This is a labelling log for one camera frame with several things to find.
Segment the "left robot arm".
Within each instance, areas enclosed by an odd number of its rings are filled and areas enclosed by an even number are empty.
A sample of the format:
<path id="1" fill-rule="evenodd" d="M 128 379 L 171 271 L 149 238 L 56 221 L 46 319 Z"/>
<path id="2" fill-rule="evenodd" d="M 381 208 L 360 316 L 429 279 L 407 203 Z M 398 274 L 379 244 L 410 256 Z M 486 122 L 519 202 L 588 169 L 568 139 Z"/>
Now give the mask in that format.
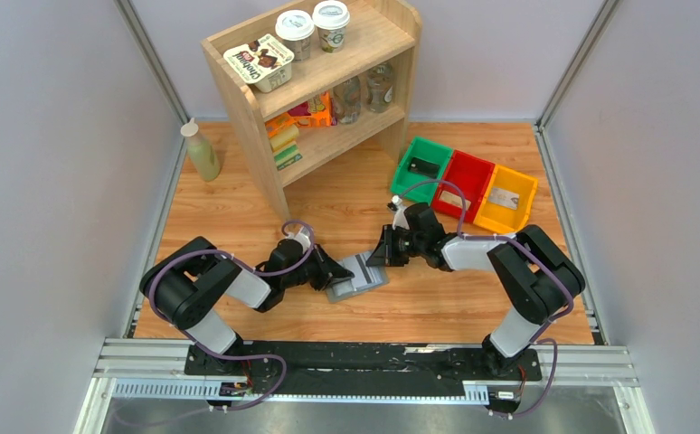
<path id="1" fill-rule="evenodd" d="M 222 297 L 265 313 L 289 288 L 309 285 L 321 291 L 354 276 L 319 245 L 295 237 L 279 241 L 254 269 L 197 237 L 146 272 L 139 290 L 158 316 L 200 349 L 223 360 L 241 360 L 240 335 L 214 310 Z"/>

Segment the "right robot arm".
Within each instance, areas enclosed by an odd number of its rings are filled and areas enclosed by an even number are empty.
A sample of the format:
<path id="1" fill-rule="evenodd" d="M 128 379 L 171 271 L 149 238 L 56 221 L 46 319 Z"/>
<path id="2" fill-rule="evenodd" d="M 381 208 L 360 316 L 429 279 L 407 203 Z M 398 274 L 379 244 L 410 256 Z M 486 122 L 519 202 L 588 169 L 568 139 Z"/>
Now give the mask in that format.
<path id="1" fill-rule="evenodd" d="M 515 359 L 558 316 L 570 312 L 586 288 L 582 272 L 537 225 L 507 235 L 467 235 L 445 231 L 426 203 L 389 206 L 393 223 L 383 226 L 367 266 L 402 267 L 422 258 L 441 271 L 496 273 L 511 307 L 484 340 L 491 361 Z"/>

